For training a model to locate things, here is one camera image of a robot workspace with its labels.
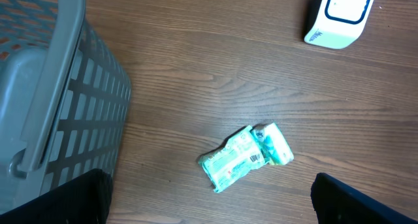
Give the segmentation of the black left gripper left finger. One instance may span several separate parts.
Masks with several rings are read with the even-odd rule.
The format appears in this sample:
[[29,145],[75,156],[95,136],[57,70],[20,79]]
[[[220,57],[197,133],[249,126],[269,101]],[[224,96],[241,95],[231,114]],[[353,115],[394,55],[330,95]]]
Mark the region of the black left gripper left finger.
[[95,168],[1,215],[1,224],[106,223],[113,179]]

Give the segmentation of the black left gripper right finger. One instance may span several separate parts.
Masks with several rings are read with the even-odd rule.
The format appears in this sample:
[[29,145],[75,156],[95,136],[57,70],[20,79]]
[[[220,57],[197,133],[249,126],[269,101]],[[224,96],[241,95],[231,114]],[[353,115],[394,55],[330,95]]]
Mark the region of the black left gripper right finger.
[[323,172],[317,174],[310,196],[319,224],[417,224],[416,220]]

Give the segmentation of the light green wet wipes pack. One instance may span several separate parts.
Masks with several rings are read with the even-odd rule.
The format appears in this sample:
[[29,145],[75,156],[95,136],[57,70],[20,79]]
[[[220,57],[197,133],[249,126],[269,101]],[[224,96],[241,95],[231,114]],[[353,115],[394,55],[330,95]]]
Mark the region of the light green wet wipes pack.
[[256,170],[267,161],[247,126],[232,135],[224,146],[204,154],[198,164],[207,174],[214,186],[214,192],[220,193],[231,186],[251,170]]

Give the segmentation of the teal white tissue pack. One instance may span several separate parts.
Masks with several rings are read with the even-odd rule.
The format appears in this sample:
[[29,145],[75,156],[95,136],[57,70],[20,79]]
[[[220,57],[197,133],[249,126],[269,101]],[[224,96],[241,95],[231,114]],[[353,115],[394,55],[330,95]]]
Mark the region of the teal white tissue pack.
[[286,165],[294,155],[275,123],[257,125],[251,130],[269,165]]

